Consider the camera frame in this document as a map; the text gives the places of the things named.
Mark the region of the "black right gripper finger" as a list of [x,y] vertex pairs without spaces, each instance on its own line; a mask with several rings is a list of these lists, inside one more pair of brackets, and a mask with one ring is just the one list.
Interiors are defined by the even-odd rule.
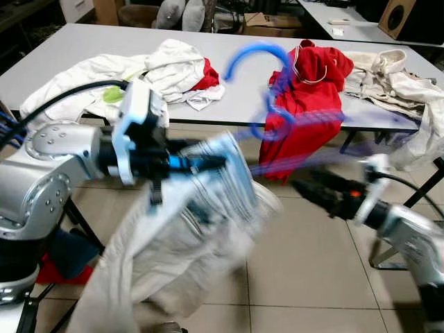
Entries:
[[339,191],[312,181],[292,181],[291,186],[305,200],[323,208],[327,213],[339,213],[339,204],[341,203]]
[[327,171],[327,169],[311,169],[311,171],[309,171],[308,181],[316,182],[335,191],[339,191],[339,194],[348,183],[355,183],[352,180],[346,180],[346,178],[340,177],[340,175]]

